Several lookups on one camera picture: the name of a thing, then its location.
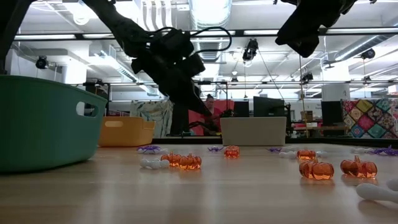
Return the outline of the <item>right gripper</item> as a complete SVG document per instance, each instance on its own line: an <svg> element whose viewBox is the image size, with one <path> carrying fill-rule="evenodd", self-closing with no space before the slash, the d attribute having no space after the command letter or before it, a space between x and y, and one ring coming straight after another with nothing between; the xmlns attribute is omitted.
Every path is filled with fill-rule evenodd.
<svg viewBox="0 0 398 224"><path fill-rule="evenodd" d="M309 57L319 44L320 26L331 27L340 16L340 0L298 0L294 13L279 29L277 45L292 43L302 57Z"/></svg>

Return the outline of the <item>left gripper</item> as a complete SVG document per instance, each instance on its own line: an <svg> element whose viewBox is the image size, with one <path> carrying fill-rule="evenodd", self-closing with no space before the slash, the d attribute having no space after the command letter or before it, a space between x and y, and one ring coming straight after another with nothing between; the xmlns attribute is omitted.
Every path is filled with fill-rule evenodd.
<svg viewBox="0 0 398 224"><path fill-rule="evenodd" d="M160 58L141 55L132 60L131 67L134 72L146 72L158 84L159 91L168 96L173 103L210 116L209 109L199 97L198 87L193 84L193 77L190 78L184 73L182 61L168 64Z"/></svg>

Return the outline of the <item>translucent orange plastic pumpkin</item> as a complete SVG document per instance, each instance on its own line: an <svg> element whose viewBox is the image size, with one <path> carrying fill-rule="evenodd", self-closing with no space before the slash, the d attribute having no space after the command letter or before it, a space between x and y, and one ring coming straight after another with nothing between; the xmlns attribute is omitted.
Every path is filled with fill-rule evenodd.
<svg viewBox="0 0 398 224"><path fill-rule="evenodd" d="M317 156L316 152L312 151L312 150L304 149L304 150L297 151L297 157L300 160L310 160L310 161L312 161L312 160L314 160L316 158L316 156Z"/></svg>
<svg viewBox="0 0 398 224"><path fill-rule="evenodd" d="M317 158L312 161L301 162L298 169L302 177L315 180L329 180L335 173L332 164L319 162Z"/></svg>
<svg viewBox="0 0 398 224"><path fill-rule="evenodd" d="M343 160L340 169L344 174L358 178L373 178L378 172L374 162L362 161L357 155L353 160Z"/></svg>
<svg viewBox="0 0 398 224"><path fill-rule="evenodd" d="M187 156L182 156L178 162L179 168L183 170L196 170L201 167L201 157L193 156L191 153Z"/></svg>
<svg viewBox="0 0 398 224"><path fill-rule="evenodd" d="M226 146L224 149L226 158L235 159L240 157L240 148L238 146Z"/></svg>
<svg viewBox="0 0 398 224"><path fill-rule="evenodd" d="M182 156L180 154L174 154L173 152L170 152L169 154L162 155L160 160L168 161L170 167L178 167L181 157Z"/></svg>

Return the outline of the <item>black upright panel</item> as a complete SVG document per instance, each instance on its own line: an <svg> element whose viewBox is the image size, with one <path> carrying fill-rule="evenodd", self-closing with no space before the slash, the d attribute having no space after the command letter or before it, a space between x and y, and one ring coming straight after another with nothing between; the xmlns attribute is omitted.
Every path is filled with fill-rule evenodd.
<svg viewBox="0 0 398 224"><path fill-rule="evenodd" d="M249 117L249 102L235 101L234 102L234 116L235 117Z"/></svg>
<svg viewBox="0 0 398 224"><path fill-rule="evenodd" d="M188 128L188 109L183 105L174 104L170 135L180 135Z"/></svg>

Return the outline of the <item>person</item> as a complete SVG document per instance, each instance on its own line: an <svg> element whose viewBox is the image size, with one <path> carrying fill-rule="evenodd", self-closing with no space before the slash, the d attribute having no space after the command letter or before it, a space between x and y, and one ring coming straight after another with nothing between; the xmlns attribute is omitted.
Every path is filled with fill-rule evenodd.
<svg viewBox="0 0 398 224"><path fill-rule="evenodd" d="M203 128L203 134L205 136L216 136L221 131L220 115L222 111L215 108L215 99L210 94L207 94L205 104L211 116L204 117L206 126Z"/></svg>

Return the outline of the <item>white LED light bar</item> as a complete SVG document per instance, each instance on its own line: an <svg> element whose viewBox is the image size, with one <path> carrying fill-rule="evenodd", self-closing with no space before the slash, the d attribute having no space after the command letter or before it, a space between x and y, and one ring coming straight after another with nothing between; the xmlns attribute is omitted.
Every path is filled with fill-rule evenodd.
<svg viewBox="0 0 398 224"><path fill-rule="evenodd" d="M267 29L267 30L245 30L244 35L277 35L277 29Z"/></svg>
<svg viewBox="0 0 398 224"><path fill-rule="evenodd" d="M73 34L40 34L40 35L16 35L14 40L69 40L76 39Z"/></svg>
<svg viewBox="0 0 398 224"><path fill-rule="evenodd" d="M398 27L336 28L328 29L326 35L398 34Z"/></svg>
<svg viewBox="0 0 398 224"><path fill-rule="evenodd" d="M227 30L227 31L223 31L223 30L208 30L208 31L191 31L190 35L193 37L203 37L203 38L213 38L213 37L228 37L230 36L234 36L235 35L235 31L234 30Z"/></svg>

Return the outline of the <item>red hanging cloth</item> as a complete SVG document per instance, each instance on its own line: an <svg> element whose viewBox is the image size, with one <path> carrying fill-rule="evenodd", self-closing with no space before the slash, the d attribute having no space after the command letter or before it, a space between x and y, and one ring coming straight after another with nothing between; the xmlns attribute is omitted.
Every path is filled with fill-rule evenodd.
<svg viewBox="0 0 398 224"><path fill-rule="evenodd" d="M234 101L232 101L232 100L214 100L213 106L217 112L221 113L227 109L233 109ZM199 113L188 110L188 122L192 123L192 122L196 122L196 121L204 122L203 116ZM203 127L196 126L196 127L190 128L190 132L193 135L202 136L203 135Z"/></svg>

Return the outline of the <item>white green patterned cloth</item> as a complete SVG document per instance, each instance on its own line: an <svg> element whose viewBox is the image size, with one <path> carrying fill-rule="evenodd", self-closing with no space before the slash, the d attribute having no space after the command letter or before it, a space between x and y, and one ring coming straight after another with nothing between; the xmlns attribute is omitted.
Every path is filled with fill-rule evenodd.
<svg viewBox="0 0 398 224"><path fill-rule="evenodd" d="M154 121L154 138L163 138L170 133L174 104L171 101L132 101L130 116Z"/></svg>

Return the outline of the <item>thin tan pole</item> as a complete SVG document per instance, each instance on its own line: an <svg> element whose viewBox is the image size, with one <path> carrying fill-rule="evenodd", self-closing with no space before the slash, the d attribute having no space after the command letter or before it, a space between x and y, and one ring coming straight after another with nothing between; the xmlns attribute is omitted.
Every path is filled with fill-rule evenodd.
<svg viewBox="0 0 398 224"><path fill-rule="evenodd" d="M305 101L304 101L304 90L303 90L303 73L302 73L302 57L299 55L298 56L298 61L299 61L299 73L300 73L300 100L302 102L302 114L304 117L304 124L305 124L305 137L308 138L309 137L309 131L308 131L308 126L307 126L307 112L305 111Z"/></svg>

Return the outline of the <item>grey plastic bin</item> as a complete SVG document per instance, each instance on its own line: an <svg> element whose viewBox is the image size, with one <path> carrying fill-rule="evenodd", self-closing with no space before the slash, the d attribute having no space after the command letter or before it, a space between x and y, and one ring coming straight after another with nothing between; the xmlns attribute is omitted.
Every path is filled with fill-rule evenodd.
<svg viewBox="0 0 398 224"><path fill-rule="evenodd" d="M223 145L283 146L286 117L221 118Z"/></svg>

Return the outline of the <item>black background truss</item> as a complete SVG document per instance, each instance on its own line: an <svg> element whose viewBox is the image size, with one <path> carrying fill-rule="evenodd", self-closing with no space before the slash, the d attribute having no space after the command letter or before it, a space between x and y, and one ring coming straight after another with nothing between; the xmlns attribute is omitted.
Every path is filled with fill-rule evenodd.
<svg viewBox="0 0 398 224"><path fill-rule="evenodd" d="M321 81L321 80L312 80L308 82L300 82L300 81L268 81L268 82L211 82L211 81L200 81L193 82L195 85L328 85L328 84L350 84L350 85L370 85L370 84L393 84L398 83L398 80L348 80L348 81ZM133 83L79 83L79 84L69 84L72 86L90 86L90 85L101 85L101 86L158 86L158 84L154 82L133 82Z"/></svg>

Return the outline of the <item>white building column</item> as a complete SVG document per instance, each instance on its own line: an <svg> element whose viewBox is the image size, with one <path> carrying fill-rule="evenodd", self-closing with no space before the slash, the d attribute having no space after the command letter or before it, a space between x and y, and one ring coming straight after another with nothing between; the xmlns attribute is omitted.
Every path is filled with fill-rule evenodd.
<svg viewBox="0 0 398 224"><path fill-rule="evenodd" d="M350 100L350 89L348 83L327 84L322 86L322 101Z"/></svg>

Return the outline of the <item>black computer monitor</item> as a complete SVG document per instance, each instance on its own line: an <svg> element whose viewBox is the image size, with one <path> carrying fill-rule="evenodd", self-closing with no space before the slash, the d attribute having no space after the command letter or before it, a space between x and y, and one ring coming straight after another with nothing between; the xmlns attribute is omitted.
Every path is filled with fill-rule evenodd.
<svg viewBox="0 0 398 224"><path fill-rule="evenodd" d="M341 101L322 101L321 108L324 125L331 126L343 122Z"/></svg>
<svg viewBox="0 0 398 224"><path fill-rule="evenodd" d="M254 117L285 116L284 101L274 98L255 96L253 98Z"/></svg>

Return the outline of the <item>orange plastic bin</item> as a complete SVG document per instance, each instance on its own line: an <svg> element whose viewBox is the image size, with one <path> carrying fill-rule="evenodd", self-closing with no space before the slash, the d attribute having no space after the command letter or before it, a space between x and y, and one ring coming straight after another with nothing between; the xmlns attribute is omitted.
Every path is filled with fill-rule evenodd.
<svg viewBox="0 0 398 224"><path fill-rule="evenodd" d="M100 147L137 147L148 145L154 137L155 121L141 117L105 116L98 145Z"/></svg>

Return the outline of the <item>colourful patchwork quilt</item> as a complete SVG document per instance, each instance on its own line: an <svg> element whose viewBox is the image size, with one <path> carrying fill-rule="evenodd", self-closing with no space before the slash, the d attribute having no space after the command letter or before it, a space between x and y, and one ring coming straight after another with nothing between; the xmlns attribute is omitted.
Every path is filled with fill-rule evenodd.
<svg viewBox="0 0 398 224"><path fill-rule="evenodd" d="M398 139L398 100L342 101L348 136L365 139Z"/></svg>

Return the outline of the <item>teal plastic bin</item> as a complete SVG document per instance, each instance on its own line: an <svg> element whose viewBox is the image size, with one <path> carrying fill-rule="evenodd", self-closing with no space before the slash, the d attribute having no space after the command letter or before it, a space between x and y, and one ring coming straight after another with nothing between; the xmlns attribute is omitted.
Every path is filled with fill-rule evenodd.
<svg viewBox="0 0 398 224"><path fill-rule="evenodd" d="M0 174L90 159L107 101L41 78L0 75Z"/></svg>

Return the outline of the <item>silver ceiling air duct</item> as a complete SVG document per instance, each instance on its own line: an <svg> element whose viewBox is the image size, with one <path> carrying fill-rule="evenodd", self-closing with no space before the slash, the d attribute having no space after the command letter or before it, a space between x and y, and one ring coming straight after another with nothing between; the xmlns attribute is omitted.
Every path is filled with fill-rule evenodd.
<svg viewBox="0 0 398 224"><path fill-rule="evenodd" d="M193 30L208 27L225 27L231 14L232 0L188 0ZM193 39L205 71L197 75L201 81L215 82L220 71L221 49L229 44L228 38Z"/></svg>

